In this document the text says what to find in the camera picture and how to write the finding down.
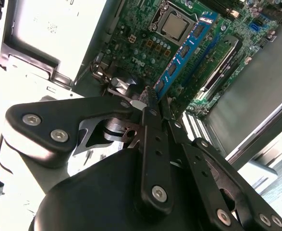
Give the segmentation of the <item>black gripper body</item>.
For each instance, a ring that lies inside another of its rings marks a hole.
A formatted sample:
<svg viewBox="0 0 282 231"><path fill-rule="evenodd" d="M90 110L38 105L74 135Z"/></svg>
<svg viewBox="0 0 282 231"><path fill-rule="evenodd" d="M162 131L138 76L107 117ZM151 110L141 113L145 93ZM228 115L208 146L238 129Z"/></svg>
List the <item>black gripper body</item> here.
<svg viewBox="0 0 282 231"><path fill-rule="evenodd" d="M42 200L32 231L216 231L186 173L171 166L174 207L163 218L149 218L135 205L136 151L118 151L54 186Z"/></svg>

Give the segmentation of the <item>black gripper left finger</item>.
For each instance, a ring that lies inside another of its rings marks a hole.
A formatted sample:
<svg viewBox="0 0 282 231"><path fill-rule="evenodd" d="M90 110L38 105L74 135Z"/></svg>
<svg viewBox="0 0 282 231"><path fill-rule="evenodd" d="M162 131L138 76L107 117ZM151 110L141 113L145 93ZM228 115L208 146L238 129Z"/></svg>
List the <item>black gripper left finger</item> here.
<svg viewBox="0 0 282 231"><path fill-rule="evenodd" d="M62 167L71 156L92 148L125 143L141 156L137 203L149 210L172 210L167 135L150 88L132 102L99 96L13 105L5 114L5 141L48 168Z"/></svg>

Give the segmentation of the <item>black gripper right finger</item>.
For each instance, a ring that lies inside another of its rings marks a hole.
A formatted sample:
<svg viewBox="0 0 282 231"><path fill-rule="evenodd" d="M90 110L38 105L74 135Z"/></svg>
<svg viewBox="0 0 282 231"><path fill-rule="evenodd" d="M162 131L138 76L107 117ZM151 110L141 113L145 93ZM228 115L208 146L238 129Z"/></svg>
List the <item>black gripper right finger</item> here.
<svg viewBox="0 0 282 231"><path fill-rule="evenodd" d="M203 138L190 141L173 119L166 97L160 112L180 159L189 189L196 198L196 216L203 231L282 231L282 218Z"/></svg>

